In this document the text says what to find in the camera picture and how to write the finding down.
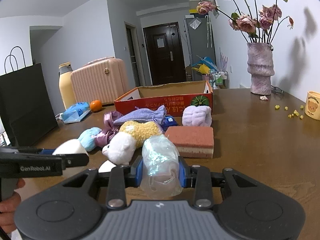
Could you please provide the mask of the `person's left hand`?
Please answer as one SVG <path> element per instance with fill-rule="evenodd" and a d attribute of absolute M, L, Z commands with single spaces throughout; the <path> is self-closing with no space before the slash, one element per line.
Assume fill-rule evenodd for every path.
<path fill-rule="evenodd" d="M 12 233 L 16 230 L 16 225 L 14 223 L 14 212 L 18 205 L 21 203 L 21 196 L 14 191 L 13 195 L 1 202 L 1 228 L 6 234 Z"/>

